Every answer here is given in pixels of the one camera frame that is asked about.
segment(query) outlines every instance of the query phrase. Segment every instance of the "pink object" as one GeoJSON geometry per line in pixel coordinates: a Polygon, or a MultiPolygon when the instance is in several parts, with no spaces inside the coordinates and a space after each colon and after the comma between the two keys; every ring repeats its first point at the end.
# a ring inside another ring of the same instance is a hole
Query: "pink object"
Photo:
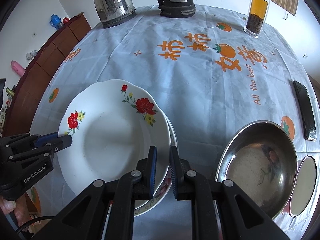
{"type": "Polygon", "coordinates": [[[25,73],[25,69],[16,61],[12,61],[11,62],[11,67],[12,69],[19,75],[19,76],[23,76],[23,74],[25,73]]]}

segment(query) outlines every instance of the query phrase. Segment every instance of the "floral plate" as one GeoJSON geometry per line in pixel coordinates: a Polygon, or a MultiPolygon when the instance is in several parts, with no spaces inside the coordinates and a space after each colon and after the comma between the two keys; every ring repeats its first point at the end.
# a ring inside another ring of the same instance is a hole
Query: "floral plate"
{"type": "MultiPolygon", "coordinates": [[[[171,146],[176,146],[178,149],[178,152],[179,152],[176,133],[175,133],[174,128],[173,128],[173,126],[167,116],[166,116],[166,119],[167,119],[167,122],[169,125],[169,130],[170,130],[171,146]]],[[[136,217],[136,216],[142,215],[142,214],[148,212],[149,210],[151,210],[152,208],[154,208],[156,205],[158,205],[164,199],[164,197],[167,195],[167,193],[169,192],[171,184],[172,184],[171,183],[171,173],[170,173],[170,169],[168,169],[167,175],[165,176],[164,181],[162,181],[160,187],[158,188],[158,190],[154,194],[153,199],[151,199],[150,201],[145,203],[142,207],[135,209],[134,216],[136,217]]]]}
{"type": "MultiPolygon", "coordinates": [[[[169,164],[170,132],[165,114],[151,95],[127,81],[97,82],[69,104],[59,136],[73,143],[58,152],[63,177],[78,195],[96,179],[119,179],[157,147],[155,192],[169,164]]],[[[136,201],[139,208],[147,201],[136,201]]]]}

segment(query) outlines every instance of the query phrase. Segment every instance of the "smartphone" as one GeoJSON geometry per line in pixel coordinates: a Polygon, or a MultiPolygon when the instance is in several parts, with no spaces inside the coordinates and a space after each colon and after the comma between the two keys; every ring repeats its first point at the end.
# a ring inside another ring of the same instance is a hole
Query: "smartphone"
{"type": "Polygon", "coordinates": [[[313,116],[312,106],[307,88],[295,80],[293,81],[293,86],[297,93],[298,102],[300,106],[304,129],[304,138],[309,141],[316,141],[317,135],[315,118],[313,116]]]}

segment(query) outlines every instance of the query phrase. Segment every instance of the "blue gripper pad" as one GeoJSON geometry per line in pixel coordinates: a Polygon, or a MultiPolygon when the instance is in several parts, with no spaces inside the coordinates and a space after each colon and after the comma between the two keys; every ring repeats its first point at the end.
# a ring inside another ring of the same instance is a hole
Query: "blue gripper pad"
{"type": "Polygon", "coordinates": [[[38,137],[37,141],[35,142],[35,147],[42,147],[44,144],[46,144],[47,142],[56,139],[58,137],[58,132],[54,132],[54,133],[50,133],[50,134],[46,134],[43,136],[38,137]]]}
{"type": "Polygon", "coordinates": [[[150,196],[153,197],[155,192],[155,180],[156,180],[156,163],[157,163],[157,147],[150,146],[148,158],[151,157],[151,172],[150,172],[150,196]]]}
{"type": "Polygon", "coordinates": [[[174,198],[177,198],[177,194],[178,194],[178,178],[177,178],[176,168],[177,168],[177,165],[180,165],[179,159],[178,159],[179,162],[177,163],[177,160],[175,158],[176,155],[178,155],[177,148],[170,147],[170,173],[171,173],[172,190],[173,190],[174,198]]]}

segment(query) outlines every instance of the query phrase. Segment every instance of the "human hand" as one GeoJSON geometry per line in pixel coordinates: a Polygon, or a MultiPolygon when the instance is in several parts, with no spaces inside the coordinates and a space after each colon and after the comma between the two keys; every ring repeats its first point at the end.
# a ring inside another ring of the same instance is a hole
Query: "human hand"
{"type": "Polygon", "coordinates": [[[16,201],[8,201],[4,199],[2,196],[0,196],[0,207],[5,215],[14,211],[19,227],[31,219],[27,208],[25,195],[22,195],[16,201]]]}

